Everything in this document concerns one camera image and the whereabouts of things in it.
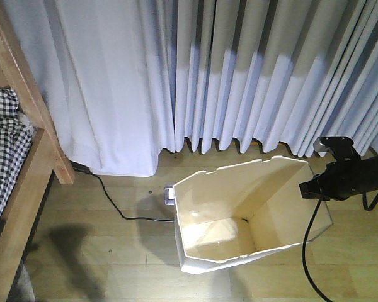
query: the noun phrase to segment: black mount arm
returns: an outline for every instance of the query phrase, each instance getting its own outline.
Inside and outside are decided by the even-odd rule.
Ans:
[[[314,148],[318,152],[331,151],[336,162],[328,164],[322,174],[299,184],[303,198],[345,200],[378,190],[378,155],[362,160],[348,137],[320,137]]]

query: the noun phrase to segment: checkered fabric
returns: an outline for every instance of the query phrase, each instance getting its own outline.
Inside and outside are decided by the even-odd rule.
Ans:
[[[18,107],[13,92],[0,89],[0,216],[32,144],[28,128],[12,115]]]
[[[14,89],[0,89],[0,117],[17,115],[18,98]]]

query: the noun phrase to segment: floor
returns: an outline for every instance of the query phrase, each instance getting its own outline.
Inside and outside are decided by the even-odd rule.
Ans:
[[[103,180],[126,215],[173,218],[173,207],[163,205],[165,184],[273,155],[289,152],[283,145],[269,154],[257,145],[244,155],[235,146],[205,155],[164,151],[153,177]],[[308,161],[321,172],[332,160],[328,155]],[[356,197],[328,207],[334,225],[307,249],[314,280],[333,301],[378,302],[378,206],[365,212]],[[121,219],[98,180],[86,174],[78,174],[73,186],[54,181],[26,266],[41,302],[322,301],[304,275],[300,247],[230,269],[181,272],[174,225]]]

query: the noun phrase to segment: white plastic bin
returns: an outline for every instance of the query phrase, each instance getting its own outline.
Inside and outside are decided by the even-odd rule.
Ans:
[[[200,274],[299,245],[316,206],[298,184],[313,174],[304,160],[275,156],[199,171],[173,186],[181,270]],[[309,240],[332,224],[323,203]]]

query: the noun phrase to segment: wooden bed frame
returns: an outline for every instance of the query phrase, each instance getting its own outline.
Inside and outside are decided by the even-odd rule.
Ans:
[[[72,165],[59,145],[49,111],[1,4],[0,87],[16,90],[22,111],[38,128],[0,221],[1,302],[7,300],[52,171],[60,183],[74,182]]]

